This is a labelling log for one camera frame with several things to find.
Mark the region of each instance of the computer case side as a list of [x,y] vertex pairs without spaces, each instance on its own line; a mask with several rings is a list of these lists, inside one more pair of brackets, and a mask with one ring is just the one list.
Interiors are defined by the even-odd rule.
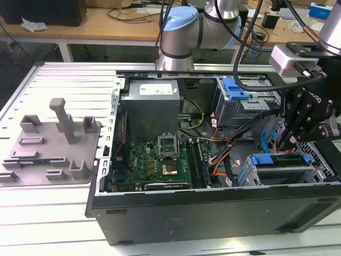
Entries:
[[92,212],[119,245],[299,233],[340,205],[338,185],[278,186],[95,196]]
[[79,13],[79,25],[80,23],[84,20],[85,16],[86,16],[86,3],[85,0],[75,0],[76,1],[76,5],[78,5],[78,13]]

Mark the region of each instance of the red cable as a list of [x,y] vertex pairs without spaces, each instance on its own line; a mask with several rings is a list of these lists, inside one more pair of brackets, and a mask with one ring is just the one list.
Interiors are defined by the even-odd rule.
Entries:
[[121,144],[119,145],[117,151],[116,151],[116,154],[114,157],[117,156],[119,150],[121,149],[122,145],[123,145],[123,141],[124,141],[124,115],[122,115],[122,141],[121,141]]

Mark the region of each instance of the yellow cable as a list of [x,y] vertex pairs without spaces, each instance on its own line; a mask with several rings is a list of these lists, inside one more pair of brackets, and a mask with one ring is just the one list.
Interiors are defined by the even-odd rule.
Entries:
[[200,110],[200,113],[201,113],[201,120],[200,120],[199,124],[194,125],[194,126],[190,126],[190,127],[186,127],[186,128],[181,128],[181,130],[192,130],[192,129],[195,129],[195,128],[202,125],[202,123],[204,122],[204,115],[205,114],[204,114],[203,110],[199,107],[199,105],[196,104],[192,99],[190,99],[188,97],[184,97],[184,99],[191,101]]

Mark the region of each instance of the white paper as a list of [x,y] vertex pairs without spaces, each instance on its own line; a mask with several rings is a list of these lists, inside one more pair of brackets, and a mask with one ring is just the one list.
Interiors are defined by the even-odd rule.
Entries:
[[21,17],[22,19],[22,24],[21,26],[23,28],[25,28],[26,30],[34,33],[34,31],[39,31],[39,30],[47,30],[47,26],[45,23],[43,22],[38,22],[38,23],[35,23],[35,22],[31,22],[31,21],[28,21],[28,20],[25,20],[23,17]]
[[255,15],[256,9],[249,9],[249,13],[247,14],[248,18],[252,18]]
[[172,95],[171,84],[141,84],[140,95]]
[[316,30],[316,31],[321,31],[323,25],[324,23],[317,21],[316,23],[314,23],[314,25],[311,26],[311,29]]
[[160,8],[137,8],[136,10],[137,13],[160,13],[161,9]]

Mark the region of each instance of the box on desk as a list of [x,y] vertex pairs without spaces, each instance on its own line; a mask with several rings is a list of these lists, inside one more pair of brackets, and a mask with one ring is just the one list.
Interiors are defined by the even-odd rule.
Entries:
[[322,6],[317,3],[311,3],[311,5],[309,6],[309,10],[310,17],[326,20],[332,10],[332,6],[329,5]]

